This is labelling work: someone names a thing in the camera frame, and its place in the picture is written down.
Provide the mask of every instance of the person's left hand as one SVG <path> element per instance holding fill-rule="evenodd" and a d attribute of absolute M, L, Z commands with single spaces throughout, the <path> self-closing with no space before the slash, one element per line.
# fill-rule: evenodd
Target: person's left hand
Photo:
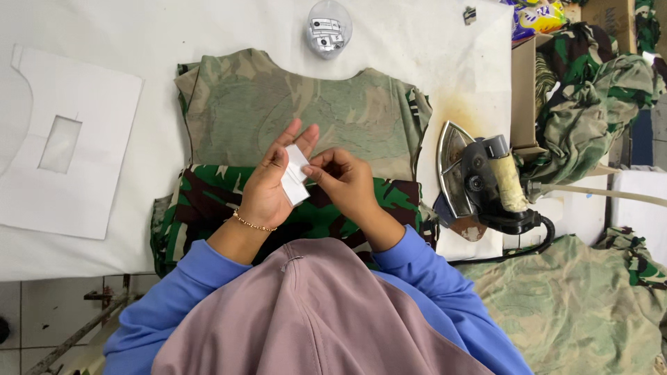
<path fill-rule="evenodd" d="M 264 158 L 255 168 L 243 189 L 239 217 L 256 226 L 276 228 L 292 211 L 292 206 L 283 192 L 280 179 L 287 169 L 289 157 L 285 146 L 296 144 L 306 159 L 315 149 L 319 138 L 319 127 L 310 125 L 299 137 L 301 120 L 293 120 L 287 129 L 271 144 Z"/>

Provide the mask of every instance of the blue long-sleeve shirt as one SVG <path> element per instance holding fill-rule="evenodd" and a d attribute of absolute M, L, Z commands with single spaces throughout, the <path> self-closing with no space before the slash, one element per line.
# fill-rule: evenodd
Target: blue long-sleeve shirt
<path fill-rule="evenodd" d="M 412 227 L 406 226 L 396 246 L 373 257 L 382 270 L 374 273 L 412 297 L 426 321 L 449 341 L 495 374 L 532 374 L 489 317 L 472 290 L 473 283 L 437 255 Z M 220 255 L 206 241 L 192 243 L 174 271 L 121 313 L 121 327 L 104 347 L 105 375 L 150 374 L 157 352 L 187 313 L 250 269 Z"/>

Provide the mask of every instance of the person's right hand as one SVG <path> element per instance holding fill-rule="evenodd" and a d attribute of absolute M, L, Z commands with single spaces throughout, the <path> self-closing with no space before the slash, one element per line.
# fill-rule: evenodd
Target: person's right hand
<path fill-rule="evenodd" d="M 335 147 L 319 153 L 303 172 L 324 190 L 341 214 L 362 229 L 368 218 L 384 212 L 375 197 L 370 165 L 345 149 Z"/>

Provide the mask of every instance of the finger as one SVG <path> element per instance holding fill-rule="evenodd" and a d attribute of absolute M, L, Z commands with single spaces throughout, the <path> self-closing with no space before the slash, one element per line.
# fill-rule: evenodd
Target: finger
<path fill-rule="evenodd" d="M 348 150 L 340 147 L 333 147 L 320 152 L 317 156 L 310 159 L 310 165 L 323 168 L 331 162 L 338 165 L 345 165 L 351 163 L 353 160 L 354 156 L 352 156 Z"/>
<path fill-rule="evenodd" d="M 262 167 L 267 167 L 269 163 L 271 163 L 276 150 L 278 150 L 280 147 L 285 147 L 292 144 L 294 137 L 296 137 L 296 135 L 299 133 L 299 129 L 301 129 L 301 119 L 292 120 L 292 122 L 287 126 L 287 129 L 285 129 L 285 131 L 283 131 L 278 136 L 278 138 L 276 138 L 275 141 L 271 143 L 269 149 L 266 150 L 266 153 L 264 154 L 264 158 L 262 158 L 259 164 Z"/>
<path fill-rule="evenodd" d="M 317 140 L 319 139 L 319 127 L 316 123 L 310 125 L 299 137 L 294 141 L 303 156 L 306 159 L 310 157 L 310 154 L 313 153 L 315 146 L 317 145 Z"/>
<path fill-rule="evenodd" d="M 288 163 L 289 156 L 287 154 L 287 150 L 284 147 L 278 147 L 266 167 L 266 178 L 272 181 L 280 181 L 280 179 L 283 177 L 283 174 L 285 174 Z"/>
<path fill-rule="evenodd" d="M 317 185 L 319 185 L 325 193 L 329 194 L 339 186 L 342 182 L 333 178 L 330 174 L 325 172 L 322 168 L 307 165 L 303 167 L 303 172 L 310 177 Z"/>

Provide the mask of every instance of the steam iron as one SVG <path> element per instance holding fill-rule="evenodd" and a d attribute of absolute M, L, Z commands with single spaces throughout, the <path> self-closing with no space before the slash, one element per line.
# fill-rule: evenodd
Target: steam iron
<path fill-rule="evenodd" d="M 474 139 L 448 121 L 440 134 L 436 164 L 441 193 L 433 209 L 443 226 L 449 228 L 457 219 L 473 216 L 484 226 L 518 235 L 545 224 L 545 243 L 551 243 L 553 224 L 523 203 L 527 201 L 503 135 Z"/>

